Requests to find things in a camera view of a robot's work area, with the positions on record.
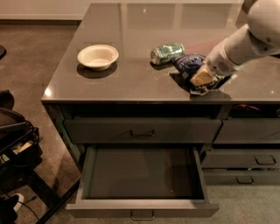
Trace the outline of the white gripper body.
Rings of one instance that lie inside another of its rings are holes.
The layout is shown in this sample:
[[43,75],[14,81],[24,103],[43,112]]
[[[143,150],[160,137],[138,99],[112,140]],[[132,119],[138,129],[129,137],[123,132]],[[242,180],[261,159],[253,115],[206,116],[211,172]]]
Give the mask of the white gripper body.
[[210,74],[229,76],[241,69],[227,55],[225,48],[226,41],[222,40],[205,58],[206,70]]

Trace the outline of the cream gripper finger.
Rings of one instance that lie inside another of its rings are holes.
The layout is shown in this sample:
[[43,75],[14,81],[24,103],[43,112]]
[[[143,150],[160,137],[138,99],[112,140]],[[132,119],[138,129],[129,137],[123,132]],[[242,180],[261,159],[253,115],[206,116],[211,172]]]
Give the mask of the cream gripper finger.
[[211,83],[214,80],[215,71],[208,67],[202,66],[197,73],[190,79],[194,86],[203,86]]

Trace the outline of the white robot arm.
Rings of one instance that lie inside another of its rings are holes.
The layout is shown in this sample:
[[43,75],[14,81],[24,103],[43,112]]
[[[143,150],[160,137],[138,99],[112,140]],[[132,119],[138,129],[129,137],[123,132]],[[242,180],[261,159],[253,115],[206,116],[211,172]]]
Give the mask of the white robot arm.
[[257,0],[246,24],[213,48],[190,82],[206,85],[216,74],[229,76],[251,60],[279,54],[279,49],[280,0]]

